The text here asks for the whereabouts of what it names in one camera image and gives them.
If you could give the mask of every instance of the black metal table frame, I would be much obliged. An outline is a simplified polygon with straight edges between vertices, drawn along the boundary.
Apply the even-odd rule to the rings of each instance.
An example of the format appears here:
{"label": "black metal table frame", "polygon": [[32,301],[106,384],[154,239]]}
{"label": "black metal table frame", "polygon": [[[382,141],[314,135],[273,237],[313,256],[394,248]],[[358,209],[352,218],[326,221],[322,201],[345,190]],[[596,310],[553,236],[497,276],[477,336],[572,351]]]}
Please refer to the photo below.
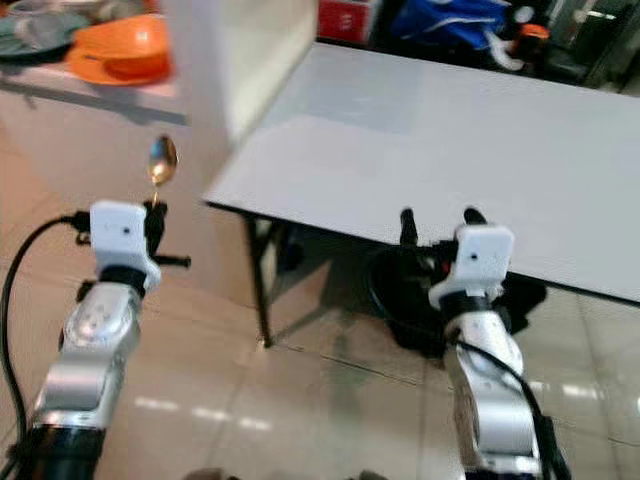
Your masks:
{"label": "black metal table frame", "polygon": [[[256,308],[258,310],[258,327],[259,327],[262,343],[265,348],[270,348],[273,345],[274,341],[273,341],[273,334],[271,332],[271,323],[269,320],[269,303],[270,302],[269,302],[269,295],[267,293],[266,286],[265,286],[264,272],[262,271],[262,259],[264,258],[264,254],[267,250],[267,247],[269,246],[269,243],[271,242],[271,240],[274,239],[276,233],[281,228],[301,227],[301,228],[306,228],[310,230],[316,230],[323,233],[328,233],[335,236],[356,239],[363,242],[367,242],[369,244],[392,247],[392,245],[382,243],[377,240],[359,237],[356,235],[350,235],[342,232],[336,232],[333,230],[328,230],[326,228],[317,227],[314,225],[308,225],[302,222],[277,218],[277,217],[261,214],[258,212],[251,212],[248,210],[243,210],[237,207],[220,204],[216,202],[205,202],[205,203],[209,207],[236,213],[240,215],[244,221],[245,234],[247,238],[247,247],[249,249],[249,257],[251,262],[251,275],[253,277],[253,292],[254,292],[254,298],[256,302]],[[263,233],[262,235],[258,232],[258,222],[260,220],[266,220],[268,222],[271,222],[271,225],[269,226],[269,229],[267,230],[267,232]],[[622,303],[622,304],[630,305],[634,307],[640,307],[640,302],[627,300],[627,299],[616,297],[613,295],[593,292],[591,290],[585,290],[585,289],[573,287],[570,285],[551,282],[548,280],[543,280],[543,279],[531,277],[528,275],[522,275],[519,273],[509,272],[509,275],[515,278],[520,278],[520,279],[528,280],[534,283],[543,284],[547,287],[558,288],[558,289],[567,290],[573,293],[600,298],[603,300]]]}

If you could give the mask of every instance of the orange bowl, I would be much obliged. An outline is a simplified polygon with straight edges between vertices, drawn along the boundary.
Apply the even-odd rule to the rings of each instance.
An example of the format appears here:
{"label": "orange bowl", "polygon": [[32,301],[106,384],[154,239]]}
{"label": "orange bowl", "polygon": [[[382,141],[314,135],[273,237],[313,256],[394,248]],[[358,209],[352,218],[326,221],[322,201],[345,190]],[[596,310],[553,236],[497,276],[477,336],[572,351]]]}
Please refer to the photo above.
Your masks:
{"label": "orange bowl", "polygon": [[157,15],[137,15],[79,30],[77,47],[108,59],[135,59],[168,55],[169,35]]}

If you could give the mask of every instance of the white table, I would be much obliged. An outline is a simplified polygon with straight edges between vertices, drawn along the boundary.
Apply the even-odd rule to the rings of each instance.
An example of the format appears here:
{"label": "white table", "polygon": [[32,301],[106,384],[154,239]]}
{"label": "white table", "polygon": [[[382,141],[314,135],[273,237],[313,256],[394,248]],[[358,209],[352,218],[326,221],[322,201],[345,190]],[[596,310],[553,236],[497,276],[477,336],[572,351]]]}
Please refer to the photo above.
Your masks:
{"label": "white table", "polygon": [[640,102],[314,45],[204,194],[210,205],[397,244],[468,205],[516,235],[511,270],[640,301]]}

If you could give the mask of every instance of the tiled floor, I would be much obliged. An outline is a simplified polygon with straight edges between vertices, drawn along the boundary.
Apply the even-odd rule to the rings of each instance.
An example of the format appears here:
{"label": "tiled floor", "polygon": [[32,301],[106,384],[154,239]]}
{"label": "tiled floor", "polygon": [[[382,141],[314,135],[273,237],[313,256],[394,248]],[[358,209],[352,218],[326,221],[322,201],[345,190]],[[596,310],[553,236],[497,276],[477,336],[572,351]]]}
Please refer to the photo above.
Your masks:
{"label": "tiled floor", "polygon": [[[64,205],[1,128],[0,173],[2,279],[25,235]],[[90,252],[68,253],[71,235],[47,234],[15,285],[13,355],[31,400],[92,270]],[[342,480],[365,468],[390,480],[461,478],[446,373],[396,346],[370,314],[355,247],[319,243],[305,273],[278,287],[268,351],[252,309],[170,280],[149,296],[98,478],[181,479],[207,466],[244,480]],[[574,478],[640,480],[638,310],[551,291],[517,340]],[[0,383],[3,448],[12,419]]]}

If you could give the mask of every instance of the blue fabric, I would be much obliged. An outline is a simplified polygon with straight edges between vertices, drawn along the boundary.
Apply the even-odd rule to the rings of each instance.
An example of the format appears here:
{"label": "blue fabric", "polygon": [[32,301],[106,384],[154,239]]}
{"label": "blue fabric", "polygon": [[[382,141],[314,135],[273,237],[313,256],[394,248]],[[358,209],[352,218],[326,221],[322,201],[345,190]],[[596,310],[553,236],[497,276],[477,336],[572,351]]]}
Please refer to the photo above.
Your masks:
{"label": "blue fabric", "polygon": [[425,44],[485,49],[489,44],[484,32],[502,30],[508,6],[502,0],[407,0],[391,34]]}

